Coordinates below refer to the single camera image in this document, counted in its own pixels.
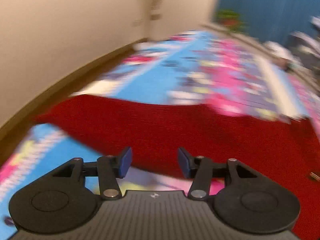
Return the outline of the red knit sweater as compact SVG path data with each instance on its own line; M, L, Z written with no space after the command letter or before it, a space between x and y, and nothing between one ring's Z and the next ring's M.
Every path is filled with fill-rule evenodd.
M201 105L151 105L92 95L38 115L102 154L130 146L133 166L181 177L177 150L223 163L235 158L293 192L301 204L294 233L319 239L319 140L309 119L266 121L226 116Z

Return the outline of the white clothes pile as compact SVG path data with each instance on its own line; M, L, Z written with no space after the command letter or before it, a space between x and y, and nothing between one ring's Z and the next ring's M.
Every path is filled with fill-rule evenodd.
M267 41L264 46L272 54L275 64L280 67L285 67L294 60L291 51L277 42Z

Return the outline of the green potted plant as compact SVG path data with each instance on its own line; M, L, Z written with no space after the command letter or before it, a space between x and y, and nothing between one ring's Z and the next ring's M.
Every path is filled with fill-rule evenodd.
M246 24L241 20L240 14L233 11L222 9L216 13L216 21L232 33L244 33Z

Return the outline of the blue window curtain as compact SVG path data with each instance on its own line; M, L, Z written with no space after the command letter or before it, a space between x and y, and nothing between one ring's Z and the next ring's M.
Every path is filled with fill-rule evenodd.
M244 23L244 32L260 42L285 45L289 34L317 34L311 18L319 16L319 0L219 0L216 12L232 11Z

